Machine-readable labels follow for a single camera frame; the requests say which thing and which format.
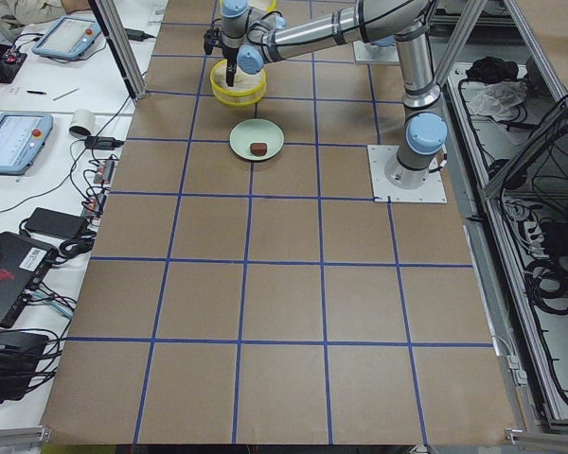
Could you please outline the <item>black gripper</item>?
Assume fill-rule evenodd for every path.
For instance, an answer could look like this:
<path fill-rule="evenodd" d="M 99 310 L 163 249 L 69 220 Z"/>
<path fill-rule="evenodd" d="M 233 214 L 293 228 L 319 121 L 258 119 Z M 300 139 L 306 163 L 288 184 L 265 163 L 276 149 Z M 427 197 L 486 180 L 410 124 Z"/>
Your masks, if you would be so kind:
<path fill-rule="evenodd" d="M 237 56 L 239 53 L 239 49 L 237 47 L 226 47 L 223 50 L 223 56 L 226 58 L 226 84 L 228 87 L 233 87 L 235 84 L 235 76 L 237 72 Z"/>

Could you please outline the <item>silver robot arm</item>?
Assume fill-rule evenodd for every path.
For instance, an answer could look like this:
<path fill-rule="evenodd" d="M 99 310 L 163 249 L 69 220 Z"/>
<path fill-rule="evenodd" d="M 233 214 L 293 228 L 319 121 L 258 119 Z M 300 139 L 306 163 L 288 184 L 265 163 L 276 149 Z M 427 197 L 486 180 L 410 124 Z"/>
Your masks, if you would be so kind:
<path fill-rule="evenodd" d="M 221 50 L 226 83 L 232 86 L 237 71 L 254 75 L 267 63 L 356 41 L 377 44 L 392 38 L 404 84 L 405 123 L 404 141 L 386 164 L 385 175 L 400 189 L 417 189 L 448 135 L 429 47 L 428 8 L 426 1 L 358 1 L 329 16 L 288 26 L 277 11 L 256 9 L 246 1 L 223 1 L 220 17 L 204 34 L 204 52 Z"/>

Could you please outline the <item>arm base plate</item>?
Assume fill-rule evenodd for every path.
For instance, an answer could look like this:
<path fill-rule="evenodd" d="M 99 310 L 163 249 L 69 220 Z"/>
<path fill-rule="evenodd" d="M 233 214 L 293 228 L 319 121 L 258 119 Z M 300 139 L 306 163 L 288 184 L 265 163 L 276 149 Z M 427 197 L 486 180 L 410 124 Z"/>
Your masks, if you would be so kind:
<path fill-rule="evenodd" d="M 429 167 L 414 171 L 403 167 L 397 159 L 398 146 L 368 145 L 373 200 L 392 203 L 447 202 L 444 183 L 432 159 Z"/>
<path fill-rule="evenodd" d="M 380 46 L 356 41 L 353 52 L 357 64 L 399 65 L 399 55 L 393 44 Z"/>

